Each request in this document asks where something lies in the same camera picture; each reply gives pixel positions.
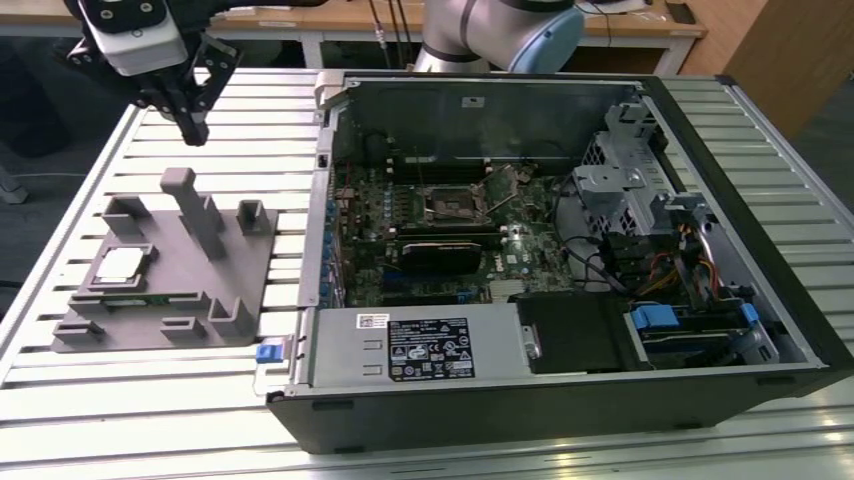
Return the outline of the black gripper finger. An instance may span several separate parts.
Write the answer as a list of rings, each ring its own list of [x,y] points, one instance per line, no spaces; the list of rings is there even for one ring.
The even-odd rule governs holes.
[[[131,103],[135,96],[135,84],[129,78],[132,65],[148,60],[165,60],[168,65],[180,63],[180,39],[121,37],[104,40],[104,47],[93,40],[81,40],[67,54],[67,61],[71,67]],[[167,120],[175,121],[175,108],[148,107],[153,107]]]
[[[177,125],[184,142],[189,146],[203,146],[207,143],[207,115],[220,98],[236,66],[237,48],[201,34],[179,83],[184,103],[177,110]]]

